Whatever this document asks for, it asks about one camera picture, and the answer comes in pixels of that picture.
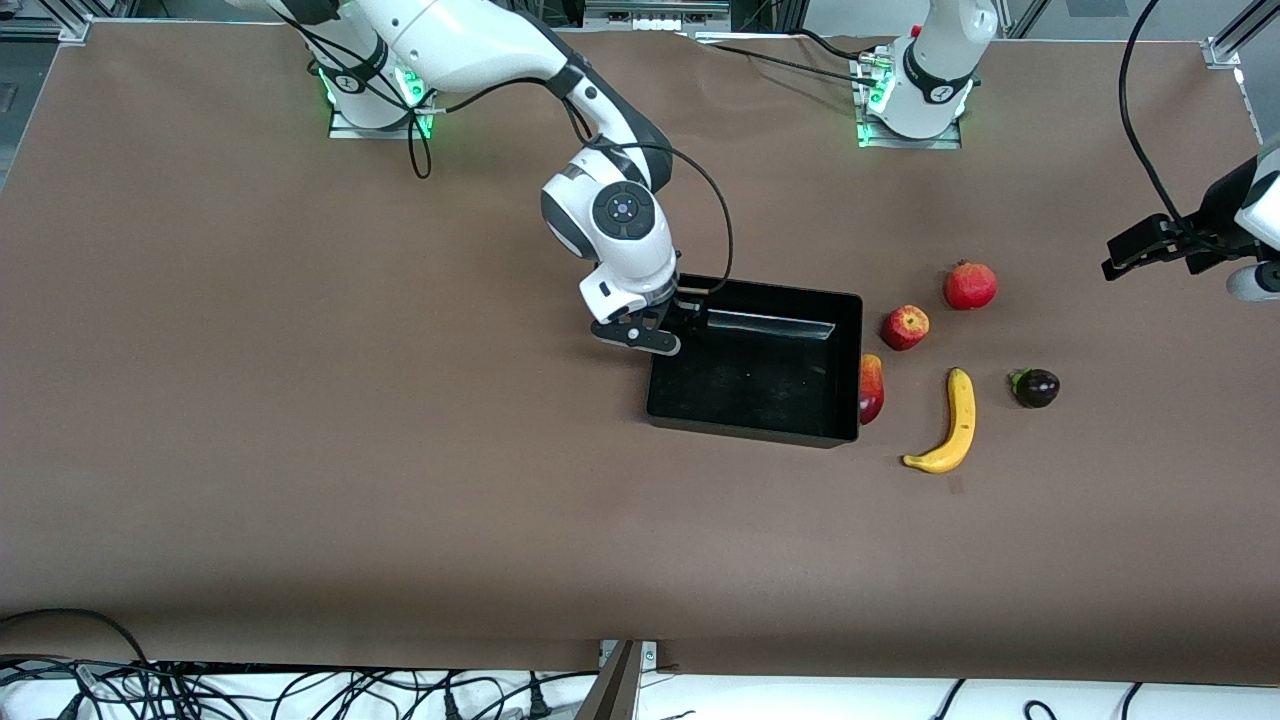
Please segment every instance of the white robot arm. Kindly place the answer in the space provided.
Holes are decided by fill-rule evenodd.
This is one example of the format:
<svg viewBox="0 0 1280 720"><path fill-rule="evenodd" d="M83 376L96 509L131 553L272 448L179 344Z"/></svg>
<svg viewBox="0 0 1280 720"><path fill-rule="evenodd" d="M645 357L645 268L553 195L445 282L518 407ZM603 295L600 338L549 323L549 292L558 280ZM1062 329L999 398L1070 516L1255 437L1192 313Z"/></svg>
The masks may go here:
<svg viewBox="0 0 1280 720"><path fill-rule="evenodd" d="M1235 297L1245 301L1280 300L1280 137L1258 155L1253 183L1235 213L1235 224L1253 236L1254 255L1262 263L1242 268L1226 281Z"/></svg>
<svg viewBox="0 0 1280 720"><path fill-rule="evenodd" d="M964 109L998 24L991 0L929 0L919 36L890 46L893 81L868 110L904 137L942 135Z"/></svg>
<svg viewBox="0 0 1280 720"><path fill-rule="evenodd" d="M442 92L531 81L576 108L596 136L543 187L543 218L570 252L596 263L579 284L596 337L650 352L678 351L678 338L640 322L643 311L657 311L660 320L676 292L676 251L654 197L671 179L669 143L550 28L488 0L233 1L265 1L302 31L342 92L335 97L342 113L356 124L403 122L410 102L396 106L366 92L376 76L388 79L396 63ZM360 58L334 61L325 41Z"/></svg>

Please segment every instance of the white floor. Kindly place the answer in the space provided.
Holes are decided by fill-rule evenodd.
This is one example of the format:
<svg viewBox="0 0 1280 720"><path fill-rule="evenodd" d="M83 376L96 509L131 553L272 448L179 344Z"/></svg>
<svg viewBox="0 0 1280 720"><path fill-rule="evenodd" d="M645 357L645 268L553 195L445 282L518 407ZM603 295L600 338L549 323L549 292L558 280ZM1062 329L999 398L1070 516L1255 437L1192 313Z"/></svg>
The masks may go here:
<svg viewBox="0 0 1280 720"><path fill-rule="evenodd" d="M494 676L503 692L522 687L527 673L483 673L458 675ZM443 676L442 673L419 673L424 685ZM264 698L276 697L293 675L223 675L205 676L227 693L244 693ZM410 682L410 674L393 679ZM586 697L593 678L573 678L544 684L544 696L552 708L572 711ZM300 683L307 688L314 680ZM342 675L314 689L289 697L280 705L278 720L325 720L334 710L317 717L314 714L344 684ZM925 720L933 717L951 687L952 680L910 679L837 679L837 678L735 678L714 675L645 675L637 698L636 720L672 720L691 714L692 720L778 720L804 717L806 720ZM1129 689L1126 683L1066 683L1066 682L1014 682L970 680L959 693L946 720L1018 720L1030 700L1048 705L1062 720L1116 720L1121 698ZM99 687L97 694L113 697ZM352 706L349 717L358 720L397 720L415 697L412 691L380 687L380 698L362 696ZM56 717L76 693L70 680L28 680L0 688L0 716L6 720L44 720ZM498 689L490 683L475 683L456 691L460 714L463 719L477 720L476 714L488 707ZM218 703L211 702L218 710ZM271 702L237 701L246 720L268 720ZM527 712L529 696L513 697L507 705L504 719L516 717L512 710ZM136 705L134 710L146 708ZM230 717L239 714L225 706ZM416 717L434 720L443 717L442 693L434 693L417 711ZM104 707L102 720L134 720L119 705ZM1048 720L1036 710L1033 720ZM1134 696L1130 720L1275 720L1280 717L1280 691L1276 688L1242 688L1221 685L1143 685ZM82 703L79 720L97 720L92 707Z"/></svg>

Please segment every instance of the metal clamp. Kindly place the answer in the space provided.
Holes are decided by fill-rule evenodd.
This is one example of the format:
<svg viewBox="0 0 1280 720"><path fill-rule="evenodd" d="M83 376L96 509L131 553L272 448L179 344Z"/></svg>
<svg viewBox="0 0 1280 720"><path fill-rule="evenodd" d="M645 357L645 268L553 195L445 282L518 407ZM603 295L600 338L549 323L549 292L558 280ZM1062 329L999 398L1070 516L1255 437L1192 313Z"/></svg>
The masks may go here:
<svg viewBox="0 0 1280 720"><path fill-rule="evenodd" d="M640 674L646 670L646 662L657 664L657 643L604 641L600 643L600 657L607 659L604 669L591 683L591 691L573 720L632 720Z"/></svg>
<svg viewBox="0 0 1280 720"><path fill-rule="evenodd" d="M1280 0L1253 0L1215 36L1201 42L1204 64L1228 70L1240 64L1239 51L1280 15Z"/></svg>

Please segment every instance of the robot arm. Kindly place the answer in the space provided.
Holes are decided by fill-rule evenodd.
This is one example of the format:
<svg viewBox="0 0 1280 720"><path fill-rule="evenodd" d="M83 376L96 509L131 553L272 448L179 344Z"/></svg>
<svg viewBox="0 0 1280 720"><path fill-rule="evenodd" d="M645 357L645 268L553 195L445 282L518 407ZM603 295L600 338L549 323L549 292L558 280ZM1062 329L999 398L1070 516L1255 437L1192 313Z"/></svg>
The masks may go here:
<svg viewBox="0 0 1280 720"><path fill-rule="evenodd" d="M305 29L330 86L344 94L343 114L365 127L404 118L404 106L362 92L396 63L443 92L529 79L576 108L596 137L543 187L543 218L570 252L596 263L579 284L596 320L593 333L650 352L678 351L675 336L641 323L643 313L660 319L676 292L676 251L654 197L671 179L669 143L550 28L488 0L232 1L266 1ZM334 64L310 36L356 50L362 63ZM358 81L348 83L351 90L361 92L347 94L342 86L351 76ZM618 322L625 318L631 324Z"/></svg>
<svg viewBox="0 0 1280 720"><path fill-rule="evenodd" d="M1256 258L1228 279L1228 290L1247 301L1280 300L1280 137L1213 183L1199 210L1187 217L1199 236L1187 237L1169 215L1151 215L1110 242L1102 264L1108 281L1152 263L1184 260L1194 275L1219 263Z"/></svg>
<svg viewBox="0 0 1280 720"><path fill-rule="evenodd" d="M991 0L929 0L919 36L890 45L893 79L868 110L904 137L941 135L964 110L998 24Z"/></svg>

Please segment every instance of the black cable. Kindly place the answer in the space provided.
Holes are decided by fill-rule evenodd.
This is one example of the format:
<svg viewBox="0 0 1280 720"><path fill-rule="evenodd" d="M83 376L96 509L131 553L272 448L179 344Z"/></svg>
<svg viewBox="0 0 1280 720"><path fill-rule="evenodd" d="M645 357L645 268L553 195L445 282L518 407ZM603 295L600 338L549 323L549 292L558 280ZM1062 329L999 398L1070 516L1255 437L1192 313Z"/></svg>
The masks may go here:
<svg viewBox="0 0 1280 720"><path fill-rule="evenodd" d="M422 128L417 123L419 119L416 115L410 117L408 129L406 131L408 137L408 161L413 165L413 176L417 177L417 179L426 179L431 177L431 143L426 141L426 133L422 132ZM422 151L426 154L426 172L422 172L417 164L417 149L413 146L415 131L419 140L422 142Z"/></svg>
<svg viewBox="0 0 1280 720"><path fill-rule="evenodd" d="M320 720L320 716L324 715L325 710L329 710L330 705L338 702L343 696L346 696L346 694L348 694L351 692L351 687L357 682L356 673L352 673L351 678L352 679L351 679L349 683L347 683L346 685L343 685L343 688L340 691L338 691L337 694L334 694L333 697L330 697L328 702L325 702L324 705L320 706L320 710L316 710L311 715L311 720Z"/></svg>
<svg viewBox="0 0 1280 720"><path fill-rule="evenodd" d="M827 53L831 53L832 55L835 55L837 58L842 58L845 60L856 60L858 55L859 55L858 53L845 53L840 47L836 47L831 42L827 42L826 37L818 35L817 32L813 32L812 29L805 29L803 27L801 28L796 28L796 29L788 29L788 31L786 31L786 35L808 37L809 40L812 40L812 41L817 42L819 46L822 46L822 49L826 50Z"/></svg>
<svg viewBox="0 0 1280 720"><path fill-rule="evenodd" d="M933 720L943 720L947 716L947 712L951 711L951 703L955 702L956 693L960 692L960 688L966 680L968 678L960 678L951 684L951 689L948 689L947 696L942 698L942 707L938 708L938 714L933 716Z"/></svg>
<svg viewBox="0 0 1280 720"><path fill-rule="evenodd" d="M42 675L45 675L49 671L50 671L49 667L40 667L37 670L18 670L12 675L5 675L4 678L0 678L0 688L12 685L14 683L20 683L23 680L42 680L45 679L42 678Z"/></svg>
<svg viewBox="0 0 1280 720"><path fill-rule="evenodd" d="M599 673L595 671L595 670L584 670L584 671L580 671L580 673L563 673L561 675L552 675L550 678L543 678L543 679L538 680L538 683L540 685L545 685L547 683L554 683L557 680L567 680L570 678L585 678L588 675L599 675ZM499 697L498 700L493 701L492 703L489 703L489 706L485 707L484 710L481 710L480 712L476 712L474 716L471 716L471 720L481 720L481 717L484 717L485 715L488 715L489 711L492 711L493 708L495 708L495 707L499 707L499 708L503 707L507 703L508 700L512 700L513 697L516 697L516 696L518 696L518 694L521 694L524 692L529 692L529 689L531 689L531 688L532 688L532 683L511 691L509 693L507 693L507 694Z"/></svg>
<svg viewBox="0 0 1280 720"><path fill-rule="evenodd" d="M448 691L448 689L452 689L452 688L461 688L461 687L465 687L465 685L470 685L472 683L493 683L493 685L495 688L498 688L498 693L502 694L502 683L499 683L495 678L484 676L484 678L467 678L465 680L454 680L453 679L453 678L456 678L457 675L461 675L461 674L462 673L460 670L449 670L448 674L445 674L445 676L442 678L439 682L436 682L434 685L430 685L430 687L425 688L425 692L422 692L422 694L420 694L413 701L413 705L411 705L410 708L403 715L399 716L399 720L411 720L413 717L413 714L417 712L419 706L421 706L424 702L426 702L426 700L431 696L433 692L439 691L439 689ZM413 683L415 683L415 685L417 685L417 674L413 675ZM390 684L393 687L402 687L402 685L397 685L396 683L387 683L387 684ZM448 708L448 697L449 696L445 697L445 708Z"/></svg>
<svg viewBox="0 0 1280 720"><path fill-rule="evenodd" d="M32 657L31 660L32 661L54 662L51 659L47 659L47 657ZM197 696L200 696L200 697L207 697L210 700L218 700L218 701L225 703L232 710L234 710L237 717L233 717L232 720L251 720L248 717L248 715L244 712L244 710L241 708L238 705L236 705L234 700L230 696L228 696L227 693L221 692L216 687L210 685L209 683L204 682L204 679L201 679L201 678L189 678L187 675L183 675L183 674L179 674L179 673L170 673L170 671L163 670L160 667L155 667L155 666L124 665L124 664L120 664L120 662L110 662L110 661L105 661L105 660L74 661L74 662L72 662L69 665L68 664L59 664L59 665L70 666L70 667L74 667L77 665L79 665L79 666L114 667L115 671L113 671L110 674L106 674L106 675L102 675L102 680L120 678L122 687L127 687L127 680L128 680L128 678L131 675L138 675L138 680L140 680L141 688L142 688L142 697L138 700L138 702L142 702L145 706L152 707L154 708L152 710L154 715L163 714L164 702L169 702L170 705L173 705L174 706L174 714L179 715L179 716L182 716L184 719L189 717L192 714L198 715L200 710L216 711L216 708L214 708L212 706L198 703ZM147 680L146 680L146 676L148 676L148 675L154 675L154 676L156 676L156 678L159 678L161 680L168 680L168 684L163 684L161 685L169 693L168 697L164 696L164 694L154 696L151 693L150 683L147 683ZM175 682L180 683L183 685L183 689L182 689L180 693L173 688L173 683L175 683ZM206 692L205 693L197 693L197 692L192 691L189 687L186 687L188 683L192 687L201 688L201 689L204 689ZM99 698L99 700L102 701L102 702L111 702L111 701L104 701L102 698ZM255 700L270 701L270 698L255 698ZM184 711L180 708L180 705L179 705L180 702L187 702L188 703L188 707L186 710L186 712L187 712L186 715L184 715Z"/></svg>
<svg viewBox="0 0 1280 720"><path fill-rule="evenodd" d="M522 77L522 78L516 78L516 79L508 79L507 82L499 82L498 85L495 85L493 87L486 87L486 88L481 90L480 92L476 92L471 97L467 97L462 102L458 102L457 105L452 105L449 108L444 108L443 110L436 110L435 114L457 113L458 110L466 108L467 105L475 102L476 100L480 100L485 95L489 95L494 90L499 90L499 88L507 87L509 85L521 85L521 83L547 85L545 81L541 81L541 79L538 79L538 78L531 78L531 77Z"/></svg>
<svg viewBox="0 0 1280 720"><path fill-rule="evenodd" d="M357 61L364 61L364 58L361 58L360 54L357 54L356 51L353 51L349 47L346 47L346 46L343 46L343 45L340 45L338 42L334 42L334 41L332 41L329 38L320 37L319 35L316 35L316 33L311 32L310 29L307 29L307 28L302 27L301 24L298 24L293 18L282 15L280 13L276 13L276 17L279 17L282 20L284 20L284 23L288 24L289 27L292 27L293 29L298 31L298 33L302 35L302 37L305 37L308 41L311 41L311 45L316 50L319 50L320 53L323 53L325 58L329 58L330 63L333 63L334 65L338 65L339 68L342 68L343 72L351 73L351 68L346 63L343 63L342 60L339 60L337 56L334 56L334 54L330 53L325 47L325 45L328 45L329 47L333 47L334 50L337 50L339 53L346 53L347 55L351 55ZM396 88L394 88L394 86L392 86L392 83L390 83L389 79L387 79L385 77L383 77L381 73L378 73L375 77L378 77L379 79L383 81L383 85L385 85L387 88L392 91L393 96L396 95ZM401 100L398 97L390 97L390 96L388 96L387 94L384 94L380 90L378 90L376 87L374 87L372 83L367 83L366 82L365 83L365 90L367 90L369 92L372 92L375 96L378 96L379 99L381 99L384 102L388 102L389 105L392 105L394 108L399 108L401 110L404 110L406 113L412 113L412 108L410 108L407 102L404 102L403 100Z"/></svg>
<svg viewBox="0 0 1280 720"><path fill-rule="evenodd" d="M591 128L588 127L586 118L582 117L582 111L577 109L577 105L570 102L568 100L564 100L563 102L564 106L568 108L568 114L573 118L573 135L576 135L579 140L590 137Z"/></svg>
<svg viewBox="0 0 1280 720"><path fill-rule="evenodd" d="M375 684L378 684L378 680L371 679L367 684L365 684L360 689L352 692L351 696L343 701L343 705L342 705L342 707L338 708L338 712L334 714L333 720L344 720L347 717L347 714L351 712L351 706L355 705L356 700L358 700L360 696L362 696L362 694L367 694L369 697L372 697L375 700L380 700L380 701L385 702L387 705L390 705L392 710L396 711L394 717L399 717L401 716L399 706L396 705L396 701L393 701L392 698L389 698L389 697L387 697L387 696L384 696L381 693L374 692L372 687Z"/></svg>
<svg viewBox="0 0 1280 720"><path fill-rule="evenodd" d="M1032 717L1032 708L1036 707L1043 710L1044 715L1048 715L1048 720L1057 720L1057 715L1053 715L1053 708L1038 700L1027 701L1027 705L1023 706L1023 720L1036 720L1034 717Z"/></svg>
<svg viewBox="0 0 1280 720"><path fill-rule="evenodd" d="M721 288L723 288L724 284L728 283L728 278L733 273L733 218L730 215L728 201L724 200L724 192L721 191L719 186L716 183L716 179L712 178L710 173L708 173L701 165L699 165L696 160L686 155L682 150L677 150L675 147L659 145L657 142L611 143L609 147L613 147L614 150L639 147L641 150L660 150L663 152L671 152L676 158L680 158L681 160L687 163L690 168L698 172L698 174L703 176L703 179L707 181L707 184L710 186L712 192L716 193L716 200L718 200L721 204L721 213L724 214L724 242L726 242L724 273L721 275L718 281L716 281L716 284L712 286L709 290L703 290L703 288L680 288L680 290L685 295L698 295L698 296L707 296L713 292L719 292Z"/></svg>
<svg viewBox="0 0 1280 720"><path fill-rule="evenodd" d="M41 611L31 611L31 614L41 614ZM28 614L27 612L19 612L18 615L28 615ZM9 618L0 619L0 624L4 624L5 621L10 620L12 618L15 618L15 616L10 615ZM68 719L64 719L64 715L69 715L69 720L76 720L76 717L78 716L78 712L76 712L76 710L79 708L79 703L82 701L84 701L84 700L88 700L90 705L93 706L93 715L97 717L97 720L105 720L104 715L102 715L102 703L101 703L100 698L93 694L92 688L90 688L88 684L84 683L84 679L81 678L79 673L76 671L76 667L73 665L70 665L68 662L63 662L60 660L49 659L49 657L26 656L26 660L32 661L32 662L36 662L36 661L38 661L38 662L47 662L49 665L58 666L64 673L67 673L68 675L70 675L70 678L76 682L76 687L79 688L79 692L76 696L72 697L72 700L70 700L69 703L67 703L67 708L64 708L63 712L58 716L58 720L68 720Z"/></svg>
<svg viewBox="0 0 1280 720"><path fill-rule="evenodd" d="M1124 701L1120 702L1120 720L1129 720L1129 703L1133 702L1133 696L1138 694L1138 688L1142 683L1134 683L1129 687L1129 691L1124 693Z"/></svg>
<svg viewBox="0 0 1280 720"><path fill-rule="evenodd" d="M538 679L538 674L532 670L529 671L529 720L543 720L552 714L552 708L547 705L547 698L543 696L543 684Z"/></svg>
<svg viewBox="0 0 1280 720"><path fill-rule="evenodd" d="M1221 247L1206 241L1201 237L1199 232L1196 231L1187 222L1187 218L1178 211L1178 206L1174 205L1174 199L1165 190L1165 183L1161 182L1160 174L1156 172L1156 167L1151 163L1151 158L1147 156L1147 151L1143 150L1142 142L1138 141L1138 133L1133 129L1133 120L1129 118L1129 63L1133 60L1133 50L1138 44L1138 35L1142 32L1143 26L1147 24L1147 18L1151 17L1152 10L1160 0L1149 0L1147 6L1142 9L1138 15L1137 22L1133 23L1133 32L1129 33L1129 41L1124 46L1124 56L1120 59L1120 78L1117 85L1117 91L1120 95L1120 123L1124 126L1125 137L1129 138L1129 145L1133 146L1134 155L1138 156L1138 161L1142 163L1142 169L1147 172L1147 177L1151 179L1152 187L1156 188L1156 195L1160 196L1160 201L1165 204L1165 209L1169 210L1169 215L1174 219L1178 229L1187 236L1187 240L1204 250L1224 258L1235 258L1233 254L1222 250Z"/></svg>
<svg viewBox="0 0 1280 720"><path fill-rule="evenodd" d="M133 633L131 633L129 630L127 630L124 628L124 625L116 623L111 618L109 618L109 616L106 616L106 615L104 615L104 614L101 614L101 612L99 612L96 610L84 610L83 607L45 607L45 609L41 609L41 610L28 610L26 612L15 612L13 615L5 616L5 618L0 618L0 625L5 625L5 624L14 623L14 621L18 621L18 620L27 620L27 619L31 619L31 618L47 618L47 616L56 616L56 615L69 615L69 616L73 616L73 618L88 618L91 620L97 620L99 623L102 623L104 625L106 625L106 626L111 628L113 630L115 630L115 633L118 635L120 635L122 638L124 638L124 642L129 643L129 647L133 650L133 653L138 656L138 660L141 660L142 662L147 662L147 653L142 652L142 646L138 644L138 639L133 637Z"/></svg>
<svg viewBox="0 0 1280 720"><path fill-rule="evenodd" d="M293 696L298 696L298 694L302 694L305 692L314 691L314 689L319 688L320 685L328 683L329 680L337 678L338 673L330 673L328 675L325 675L324 678L320 678L315 683L311 683L310 685L306 685L306 687L302 687L302 688L297 688L297 689L292 689L293 685L298 684L300 682L306 680L307 678L314 678L316 675L319 675L319 673L303 673L302 675L298 675L297 678L294 678L293 680L291 680L289 684L285 685L283 691L280 691L280 694L278 694L275 697L262 697L262 696L239 694L239 693L216 693L215 694L215 693L198 693L198 692L197 693L192 693L192 697L195 697L197 700L221 700L224 702L228 701L228 700L232 700L232 701L236 701L236 700L248 700L248 701L253 701L253 702L279 702L282 700L285 700L285 698L289 698L289 697L293 697Z"/></svg>
<svg viewBox="0 0 1280 720"><path fill-rule="evenodd" d="M294 678L293 680L291 680L289 684L284 685L284 689L280 691L280 697L278 697L275 700L275 705L271 706L271 720L276 720L276 716L280 714L280 703L284 702L284 698L289 697L289 693L293 691L293 685L301 683L303 679L306 679L306 676L307 675L298 675L297 678ZM330 675L328 678L325 678L324 680L321 680L321 684L323 683L328 683L329 680L332 680L332 679L334 679L337 676L338 676L338 673L334 673L333 675ZM317 685L310 685L306 689L310 691L310 689L312 689L315 687L317 687Z"/></svg>
<svg viewBox="0 0 1280 720"><path fill-rule="evenodd" d="M783 60L782 58L774 58L772 55L762 55L760 53L753 53L751 50L742 50L741 47L730 47L730 46L722 45L719 42L710 44L710 47L716 47L717 50L723 50L726 53L733 53L733 54L737 54L737 55L746 55L748 58L755 58L756 60L764 60L767 63L776 63L778 65L786 65L788 68L795 68L797 70L804 70L806 73L814 73L814 74L819 74L819 76L833 77L833 78L842 79L842 81L846 81L846 82L852 82L852 83L856 83L856 85L865 85L867 87L873 87L876 85L876 81L873 81L872 78L868 78L868 77L856 77L856 76L851 76L851 74L847 74L847 73L837 73L837 72L832 72L832 70L824 70L822 68L814 68L814 67L810 67L810 65L803 65L800 63L792 63L791 60Z"/></svg>
<svg viewBox="0 0 1280 720"><path fill-rule="evenodd" d="M111 693L115 694L115 697L118 700L99 698L100 702L105 702L108 705L123 705L124 708L129 711L129 715L133 716L133 720L142 720L142 714L140 714L137 710L133 708L133 705L136 702L138 702L138 700L129 700L129 698L124 697L124 693L122 692L122 689L116 688L111 683L101 683L101 685L105 687L106 689L111 691Z"/></svg>

